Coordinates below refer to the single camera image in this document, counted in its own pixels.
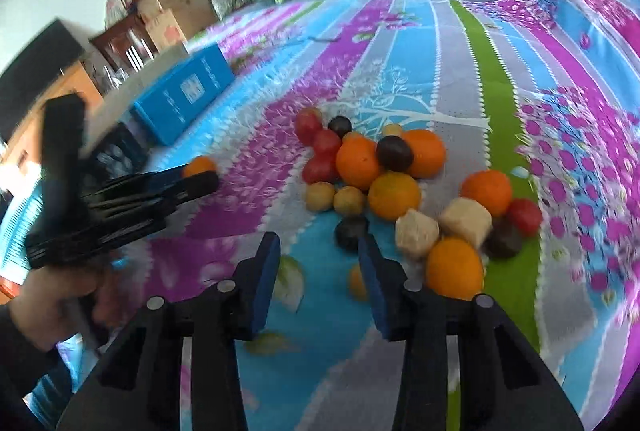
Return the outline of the person's left hand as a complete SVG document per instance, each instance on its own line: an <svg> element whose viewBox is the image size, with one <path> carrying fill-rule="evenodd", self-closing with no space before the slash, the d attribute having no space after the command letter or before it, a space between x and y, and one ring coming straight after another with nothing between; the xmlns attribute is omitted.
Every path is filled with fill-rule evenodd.
<svg viewBox="0 0 640 431"><path fill-rule="evenodd" d="M106 264L33 269L9 302L9 313L20 333L36 349L48 352L86 325L78 303L86 295L94 297L94 324L108 329L122 325L125 308L119 277Z"/></svg>

